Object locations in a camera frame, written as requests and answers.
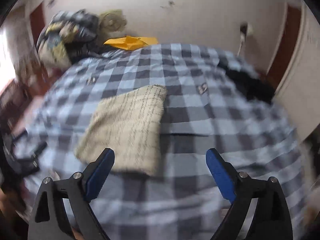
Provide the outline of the cream plaid knitted garment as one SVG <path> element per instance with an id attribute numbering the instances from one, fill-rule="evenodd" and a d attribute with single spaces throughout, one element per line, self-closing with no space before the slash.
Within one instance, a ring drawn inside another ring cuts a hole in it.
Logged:
<path id="1" fill-rule="evenodd" d="M 148 85 L 103 99 L 93 113 L 74 155 L 83 163 L 114 151 L 114 172 L 157 173 L 161 159 L 160 130 L 167 89 Z"/>

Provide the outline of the black clothing on bed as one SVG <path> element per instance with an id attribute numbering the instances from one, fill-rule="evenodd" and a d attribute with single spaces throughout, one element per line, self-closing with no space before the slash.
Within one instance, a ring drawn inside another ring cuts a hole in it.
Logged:
<path id="1" fill-rule="evenodd" d="M 244 71 L 229 69 L 225 61 L 220 61 L 217 66 L 225 71 L 226 76 L 234 82 L 247 101 L 257 99 L 269 105 L 272 103 L 275 90 L 266 81 L 252 78 Z"/>

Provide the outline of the blue grey checkered bedsheet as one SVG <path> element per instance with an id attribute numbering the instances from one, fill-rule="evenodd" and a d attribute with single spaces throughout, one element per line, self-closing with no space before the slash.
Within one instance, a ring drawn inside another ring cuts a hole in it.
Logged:
<path id="1" fill-rule="evenodd" d="M 111 239 L 210 239 L 227 205 L 208 170 L 215 148 L 251 177 L 276 177 L 289 207 L 293 236 L 303 233 L 304 181 L 301 155 L 283 108 L 247 101 L 225 71 L 256 76 L 231 52 L 192 44 L 157 44 L 114 50 L 74 64 L 46 93 L 27 126 L 25 145 L 46 142 L 40 171 L 26 179 L 33 205 L 42 180 L 53 172 L 69 178 L 85 165 L 75 157 L 78 140 L 103 98 L 147 85 L 168 94 L 161 124 L 162 163 L 156 176 L 110 174 L 91 207 Z"/>

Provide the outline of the patterned pile of bedding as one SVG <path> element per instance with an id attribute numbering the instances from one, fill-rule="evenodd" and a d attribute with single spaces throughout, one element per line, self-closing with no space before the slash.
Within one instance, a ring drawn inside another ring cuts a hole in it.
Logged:
<path id="1" fill-rule="evenodd" d="M 65 70 L 81 59 L 103 57 L 103 43 L 110 33 L 125 29 L 127 20 L 121 10 L 100 15 L 87 12 L 60 11 L 41 31 L 36 44 L 45 67 Z"/>

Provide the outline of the yellow flat object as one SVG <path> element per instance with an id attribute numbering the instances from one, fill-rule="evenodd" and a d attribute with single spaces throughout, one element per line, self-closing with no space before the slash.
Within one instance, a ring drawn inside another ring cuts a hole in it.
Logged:
<path id="1" fill-rule="evenodd" d="M 104 42 L 104 45 L 112 46 L 113 48 L 122 50 L 137 50 L 147 46 L 158 44 L 155 37 L 134 37 L 125 36 L 121 38 L 110 38 Z"/>

